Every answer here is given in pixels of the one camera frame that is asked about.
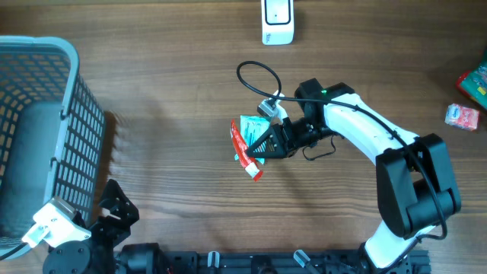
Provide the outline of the large green snack bag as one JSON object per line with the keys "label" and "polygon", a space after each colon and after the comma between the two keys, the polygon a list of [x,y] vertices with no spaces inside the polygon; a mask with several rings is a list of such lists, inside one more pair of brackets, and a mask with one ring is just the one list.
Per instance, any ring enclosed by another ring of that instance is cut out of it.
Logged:
{"label": "large green snack bag", "polygon": [[479,65],[457,79],[456,87],[462,94],[486,110],[486,50]]}

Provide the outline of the red Nescafe coffee stick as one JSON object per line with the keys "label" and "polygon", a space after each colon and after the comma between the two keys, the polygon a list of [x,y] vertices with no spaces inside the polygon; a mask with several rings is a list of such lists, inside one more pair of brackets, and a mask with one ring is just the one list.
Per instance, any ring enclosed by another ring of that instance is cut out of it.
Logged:
{"label": "red Nescafe coffee stick", "polygon": [[263,172],[258,168],[256,159],[247,155],[248,145],[240,134],[234,120],[231,120],[231,140],[240,164],[252,179],[257,182]]}

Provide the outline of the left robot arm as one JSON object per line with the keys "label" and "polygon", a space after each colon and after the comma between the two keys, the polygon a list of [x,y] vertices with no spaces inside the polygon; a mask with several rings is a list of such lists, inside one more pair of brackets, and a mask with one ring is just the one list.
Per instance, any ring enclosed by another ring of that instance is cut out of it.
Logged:
{"label": "left robot arm", "polygon": [[99,206],[110,211],[89,227],[91,236],[68,241],[52,250],[43,264],[43,274],[114,274],[119,264],[113,249],[131,234],[139,220],[138,209],[115,180],[108,180]]}

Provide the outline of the pink candy packet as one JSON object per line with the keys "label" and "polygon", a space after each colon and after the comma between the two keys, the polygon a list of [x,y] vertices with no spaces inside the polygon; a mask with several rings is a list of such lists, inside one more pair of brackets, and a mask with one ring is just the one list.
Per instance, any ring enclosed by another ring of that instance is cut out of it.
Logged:
{"label": "pink candy packet", "polygon": [[479,111],[459,104],[451,104],[447,108],[444,122],[468,131],[477,130]]}

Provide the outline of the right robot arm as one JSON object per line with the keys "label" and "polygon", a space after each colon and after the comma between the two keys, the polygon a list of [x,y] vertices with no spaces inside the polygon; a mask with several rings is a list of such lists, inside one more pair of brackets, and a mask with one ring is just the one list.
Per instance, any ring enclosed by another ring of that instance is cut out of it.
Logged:
{"label": "right robot arm", "polygon": [[382,218],[375,233],[355,252],[352,270],[414,269],[409,256],[415,245],[424,239],[445,239],[446,220],[461,209],[443,139],[396,126],[342,82],[323,88],[312,78],[300,83],[292,100],[298,102],[304,117],[295,122],[282,118],[249,146],[247,156],[288,158],[324,138],[348,139],[375,166]]}

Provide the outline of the small teal snack packet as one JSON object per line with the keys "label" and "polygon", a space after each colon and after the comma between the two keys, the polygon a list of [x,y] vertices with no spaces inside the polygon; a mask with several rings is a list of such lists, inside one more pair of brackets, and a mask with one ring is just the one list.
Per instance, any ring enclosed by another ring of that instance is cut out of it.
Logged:
{"label": "small teal snack packet", "polygon": [[247,145],[252,145],[268,128],[270,120],[259,116],[241,116],[240,131]]}

